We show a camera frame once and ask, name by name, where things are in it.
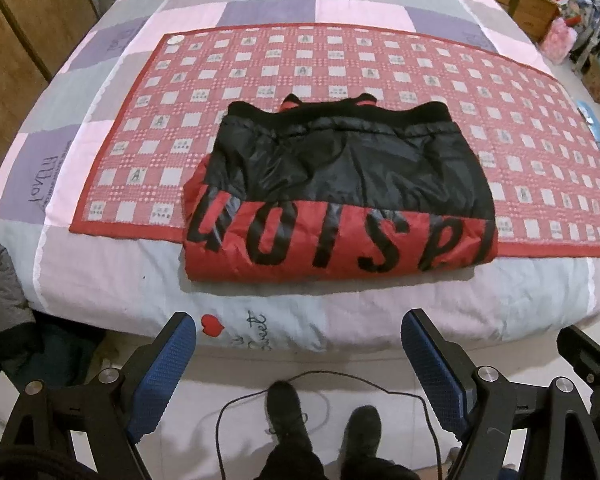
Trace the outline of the red and black jacket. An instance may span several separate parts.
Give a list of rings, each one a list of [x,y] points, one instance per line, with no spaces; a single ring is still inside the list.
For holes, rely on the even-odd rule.
[[[184,188],[193,281],[350,280],[492,261],[494,200],[448,107],[230,104]]]

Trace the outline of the pastel checkered bed quilt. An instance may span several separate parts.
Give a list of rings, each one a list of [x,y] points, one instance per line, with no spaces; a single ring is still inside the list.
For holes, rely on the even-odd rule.
[[[117,0],[0,168],[0,352],[46,315],[383,349],[600,316],[600,141],[498,0]]]

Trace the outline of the left black shoe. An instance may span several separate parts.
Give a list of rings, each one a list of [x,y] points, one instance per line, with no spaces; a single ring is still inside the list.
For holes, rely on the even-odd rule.
[[[313,453],[296,389],[289,382],[274,382],[268,387],[265,408],[277,444],[258,479],[325,479],[324,466]]]

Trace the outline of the black shoe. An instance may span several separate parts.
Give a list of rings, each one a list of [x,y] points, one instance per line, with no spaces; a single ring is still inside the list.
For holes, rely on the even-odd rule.
[[[324,466],[313,453],[296,389],[289,382],[274,382],[268,387],[265,408],[277,444],[258,479],[325,479]]]
[[[419,480],[415,471],[377,456],[381,440],[381,418],[373,405],[354,410],[343,436],[341,479]]]

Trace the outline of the red checkered mat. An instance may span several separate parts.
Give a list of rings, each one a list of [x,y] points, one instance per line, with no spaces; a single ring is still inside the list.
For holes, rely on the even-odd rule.
[[[233,103],[280,124],[442,104],[488,179],[502,256],[600,258],[600,141],[556,79],[468,44],[343,24],[164,36],[102,142],[71,231],[181,240],[184,185]]]

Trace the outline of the right black shoe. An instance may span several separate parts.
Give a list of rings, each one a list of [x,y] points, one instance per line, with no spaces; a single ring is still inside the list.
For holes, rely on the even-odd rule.
[[[373,405],[354,410],[343,436],[341,479],[419,480],[415,471],[377,456],[381,440],[381,418]]]

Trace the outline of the pink plush bag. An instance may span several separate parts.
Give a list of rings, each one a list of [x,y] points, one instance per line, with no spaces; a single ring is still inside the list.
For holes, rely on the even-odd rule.
[[[540,43],[539,50],[553,64],[565,61],[578,38],[578,33],[563,18],[555,18]]]

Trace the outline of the wooden nightstand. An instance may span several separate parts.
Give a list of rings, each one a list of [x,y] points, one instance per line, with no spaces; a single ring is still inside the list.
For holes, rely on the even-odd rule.
[[[541,42],[558,17],[555,0],[495,0],[518,27],[536,44]]]

